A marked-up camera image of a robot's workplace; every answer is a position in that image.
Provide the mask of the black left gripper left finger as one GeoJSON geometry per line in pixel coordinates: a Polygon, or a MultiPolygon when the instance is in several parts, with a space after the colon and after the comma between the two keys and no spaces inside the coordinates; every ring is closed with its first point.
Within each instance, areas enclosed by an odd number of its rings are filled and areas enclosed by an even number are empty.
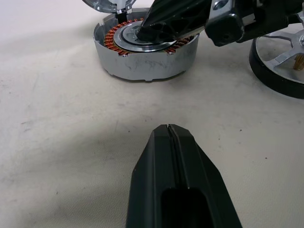
{"type": "Polygon", "coordinates": [[[167,125],[155,128],[132,172],[127,228],[161,228],[162,194],[175,186],[167,125]]]}

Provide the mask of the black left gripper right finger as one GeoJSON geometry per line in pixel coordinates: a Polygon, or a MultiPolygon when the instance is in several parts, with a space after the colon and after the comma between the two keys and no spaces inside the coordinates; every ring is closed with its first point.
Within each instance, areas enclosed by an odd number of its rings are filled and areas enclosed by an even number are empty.
{"type": "Polygon", "coordinates": [[[217,167],[189,130],[171,124],[180,169],[184,228],[240,228],[241,222],[217,167]]]}

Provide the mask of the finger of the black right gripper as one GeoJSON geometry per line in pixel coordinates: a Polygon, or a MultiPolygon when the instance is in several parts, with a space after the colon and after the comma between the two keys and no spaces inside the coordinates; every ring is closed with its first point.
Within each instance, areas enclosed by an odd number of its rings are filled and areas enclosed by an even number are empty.
{"type": "Polygon", "coordinates": [[[150,22],[147,25],[147,42],[173,42],[204,27],[207,16],[158,16],[148,18],[147,22],[150,22]]]}
{"type": "Polygon", "coordinates": [[[147,25],[150,24],[150,22],[147,22],[148,18],[173,15],[181,17],[206,15],[208,20],[209,13],[210,0],[155,0],[136,35],[138,38],[147,38],[147,25]]]}

